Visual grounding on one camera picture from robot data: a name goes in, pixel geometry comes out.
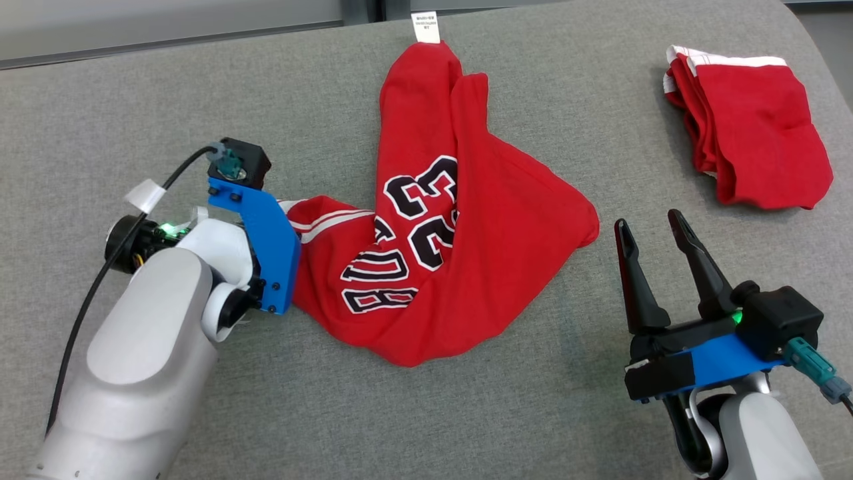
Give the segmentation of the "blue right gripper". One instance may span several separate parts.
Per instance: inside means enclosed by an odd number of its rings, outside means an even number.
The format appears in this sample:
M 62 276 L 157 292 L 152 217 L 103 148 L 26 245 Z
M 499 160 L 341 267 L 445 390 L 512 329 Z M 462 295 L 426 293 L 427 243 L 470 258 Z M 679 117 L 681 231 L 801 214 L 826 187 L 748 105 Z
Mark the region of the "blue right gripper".
M 659 307 L 642 270 L 630 225 L 625 219 L 616 221 L 622 300 L 632 335 L 630 362 L 624 369 L 628 397 L 649 402 L 686 390 L 727 385 L 746 375 L 780 367 L 780 357 L 760 359 L 738 338 L 734 329 L 742 313 L 734 313 L 733 288 L 685 216 L 671 209 L 668 219 L 700 297 L 700 318 L 715 321 L 695 320 L 665 330 L 670 326 L 670 316 Z

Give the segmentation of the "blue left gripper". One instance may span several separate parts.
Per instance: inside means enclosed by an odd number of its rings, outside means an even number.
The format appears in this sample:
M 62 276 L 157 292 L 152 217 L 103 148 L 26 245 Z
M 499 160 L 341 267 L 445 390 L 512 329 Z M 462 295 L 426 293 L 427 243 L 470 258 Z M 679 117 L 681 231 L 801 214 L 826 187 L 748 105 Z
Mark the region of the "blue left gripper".
M 250 250 L 249 305 L 283 315 L 292 303 L 301 238 L 273 195 L 216 177 L 209 178 L 209 204 L 237 213 Z

